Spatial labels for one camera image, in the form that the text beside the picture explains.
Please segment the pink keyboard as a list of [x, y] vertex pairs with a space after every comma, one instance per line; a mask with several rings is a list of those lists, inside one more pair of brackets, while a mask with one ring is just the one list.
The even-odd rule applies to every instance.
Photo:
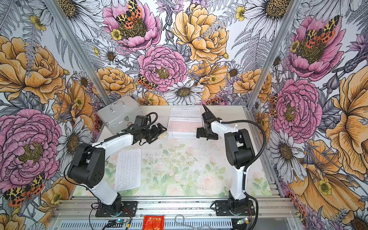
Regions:
[[195, 135], [202, 127], [200, 118], [171, 117], [168, 122], [168, 132], [172, 134]]

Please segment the yellow keyboard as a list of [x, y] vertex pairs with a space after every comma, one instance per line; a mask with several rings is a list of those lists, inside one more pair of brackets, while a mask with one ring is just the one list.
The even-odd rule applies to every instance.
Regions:
[[191, 134], [191, 133], [189, 133], [189, 134], [187, 134], [187, 133], [184, 133], [184, 134], [173, 134], [173, 133], [169, 133], [168, 135], [167, 135], [167, 137], [169, 138], [169, 139], [197, 139], [197, 136], [196, 136], [196, 134]]
[[167, 133], [165, 132], [165, 133], [163, 133], [163, 134], [161, 134], [159, 137], [158, 137], [158, 140], [166, 140], [166, 139], [168, 139], [168, 135], [167, 135]]

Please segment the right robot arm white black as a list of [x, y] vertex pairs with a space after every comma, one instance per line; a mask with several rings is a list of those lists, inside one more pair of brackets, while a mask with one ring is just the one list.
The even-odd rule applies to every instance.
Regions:
[[228, 163], [233, 166], [232, 185], [227, 204], [217, 204], [219, 215], [249, 215], [253, 214], [249, 197], [244, 193], [246, 165], [255, 158], [255, 151], [246, 129], [223, 124], [209, 110], [202, 114], [204, 127], [198, 128], [196, 137], [207, 140], [224, 140]]

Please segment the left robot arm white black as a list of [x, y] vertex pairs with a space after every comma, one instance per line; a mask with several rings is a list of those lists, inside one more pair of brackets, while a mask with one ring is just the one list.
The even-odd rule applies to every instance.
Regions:
[[167, 131], [162, 124], [155, 124], [158, 119], [156, 112], [145, 116], [138, 115], [135, 122], [128, 128], [101, 142], [80, 144], [67, 169], [67, 177], [77, 185], [88, 189], [98, 200], [99, 209], [103, 214], [117, 217], [124, 209], [121, 195], [103, 178], [105, 160], [122, 148], [135, 143], [151, 144]]

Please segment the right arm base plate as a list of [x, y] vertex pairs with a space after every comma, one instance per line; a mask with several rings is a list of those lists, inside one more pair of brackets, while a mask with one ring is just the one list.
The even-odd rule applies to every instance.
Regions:
[[216, 200], [214, 210], [217, 216], [255, 216], [252, 200], [247, 205], [230, 204], [228, 200]]

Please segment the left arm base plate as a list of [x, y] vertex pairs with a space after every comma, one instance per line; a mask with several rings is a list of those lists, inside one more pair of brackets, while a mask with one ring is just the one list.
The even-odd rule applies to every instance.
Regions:
[[108, 217], [134, 217], [136, 215], [138, 203], [136, 201], [126, 201], [120, 204], [106, 205], [98, 202], [95, 216], [98, 218]]

